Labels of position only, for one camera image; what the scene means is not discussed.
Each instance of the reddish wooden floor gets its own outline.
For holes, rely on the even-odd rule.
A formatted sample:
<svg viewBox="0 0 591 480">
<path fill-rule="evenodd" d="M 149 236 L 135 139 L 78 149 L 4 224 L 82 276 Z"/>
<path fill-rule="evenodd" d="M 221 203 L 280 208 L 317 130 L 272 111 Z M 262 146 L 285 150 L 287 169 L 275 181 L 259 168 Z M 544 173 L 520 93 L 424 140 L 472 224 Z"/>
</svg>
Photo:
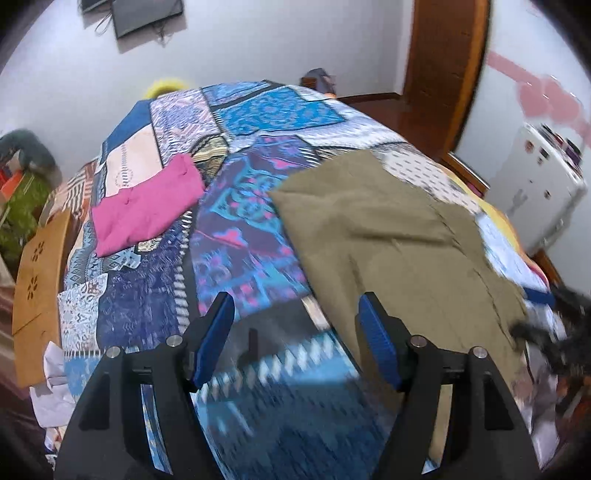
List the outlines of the reddish wooden floor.
<svg viewBox="0 0 591 480">
<path fill-rule="evenodd" d="M 402 100 L 372 100 L 351 104 L 386 127 L 397 131 L 420 151 L 438 161 L 447 124 L 426 109 L 410 108 Z"/>
</svg>

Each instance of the silver screw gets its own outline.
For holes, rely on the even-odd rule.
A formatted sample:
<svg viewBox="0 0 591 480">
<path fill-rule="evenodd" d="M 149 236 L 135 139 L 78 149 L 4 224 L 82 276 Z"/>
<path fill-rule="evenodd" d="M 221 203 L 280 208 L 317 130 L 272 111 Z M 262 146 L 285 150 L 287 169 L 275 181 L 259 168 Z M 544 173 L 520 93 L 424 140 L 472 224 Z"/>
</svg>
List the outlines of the silver screw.
<svg viewBox="0 0 591 480">
<path fill-rule="evenodd" d="M 171 335 L 166 339 L 166 345 L 168 346 L 179 346 L 183 343 L 183 337 L 180 335 Z"/>
<path fill-rule="evenodd" d="M 474 356 L 477 356 L 478 358 L 486 358 L 488 356 L 486 348 L 483 348 L 481 346 L 474 347 L 472 353 L 474 354 Z"/>
<path fill-rule="evenodd" d="M 417 348 L 422 348 L 426 346 L 427 339 L 421 335 L 413 335 L 410 337 L 410 343 Z"/>
<path fill-rule="evenodd" d="M 106 356 L 109 358 L 115 358 L 117 355 L 121 353 L 121 348 L 118 346 L 111 346 L 106 351 Z"/>
</svg>

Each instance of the olive green cloth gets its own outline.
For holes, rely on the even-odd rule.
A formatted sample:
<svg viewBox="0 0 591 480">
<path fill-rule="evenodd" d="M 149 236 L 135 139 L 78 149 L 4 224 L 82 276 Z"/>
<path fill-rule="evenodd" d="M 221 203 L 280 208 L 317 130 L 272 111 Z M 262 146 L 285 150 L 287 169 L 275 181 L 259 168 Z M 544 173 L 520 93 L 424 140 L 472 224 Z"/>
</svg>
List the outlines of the olive green cloth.
<svg viewBox="0 0 591 480">
<path fill-rule="evenodd" d="M 362 332 L 359 296 L 374 291 L 412 334 L 439 348 L 484 346 L 508 383 L 519 355 L 508 334 L 525 319 L 517 286 L 488 264 L 473 216 L 387 173 L 369 151 L 291 175 L 271 192 L 289 239 L 329 322 L 394 408 Z M 431 454 L 443 451 L 450 390 L 443 390 Z"/>
</svg>

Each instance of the brown door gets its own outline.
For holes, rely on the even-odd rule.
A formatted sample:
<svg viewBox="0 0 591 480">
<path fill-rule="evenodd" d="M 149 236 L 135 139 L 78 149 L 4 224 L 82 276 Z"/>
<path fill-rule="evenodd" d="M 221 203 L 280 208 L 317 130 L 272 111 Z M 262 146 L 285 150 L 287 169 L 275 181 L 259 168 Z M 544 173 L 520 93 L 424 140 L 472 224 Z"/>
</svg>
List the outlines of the brown door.
<svg viewBox="0 0 591 480">
<path fill-rule="evenodd" d="M 456 146 L 480 72 L 489 0 L 415 0 L 399 132 L 432 158 Z"/>
</svg>

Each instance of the folded pink garment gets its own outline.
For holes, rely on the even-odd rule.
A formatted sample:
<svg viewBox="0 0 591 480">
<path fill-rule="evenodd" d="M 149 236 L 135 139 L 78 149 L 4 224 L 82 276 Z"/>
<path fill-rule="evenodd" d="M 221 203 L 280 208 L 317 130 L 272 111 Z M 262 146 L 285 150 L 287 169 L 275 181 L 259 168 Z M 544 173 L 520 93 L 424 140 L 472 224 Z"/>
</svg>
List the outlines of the folded pink garment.
<svg viewBox="0 0 591 480">
<path fill-rule="evenodd" d="M 152 178 L 103 198 L 92 208 L 97 257 L 161 235 L 203 192 L 191 157 L 177 154 Z"/>
</svg>

